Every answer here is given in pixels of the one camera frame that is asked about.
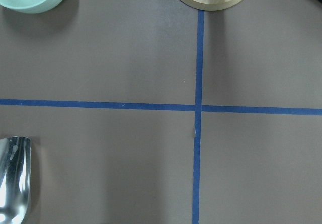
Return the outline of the metal ice scoop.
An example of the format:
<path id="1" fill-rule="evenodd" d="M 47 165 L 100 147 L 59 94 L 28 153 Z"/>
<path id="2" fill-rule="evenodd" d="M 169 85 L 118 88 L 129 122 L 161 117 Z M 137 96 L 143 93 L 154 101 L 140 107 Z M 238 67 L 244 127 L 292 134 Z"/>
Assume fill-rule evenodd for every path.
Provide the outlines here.
<path id="1" fill-rule="evenodd" d="M 29 209 L 31 140 L 1 139 L 1 223 L 23 223 Z"/>

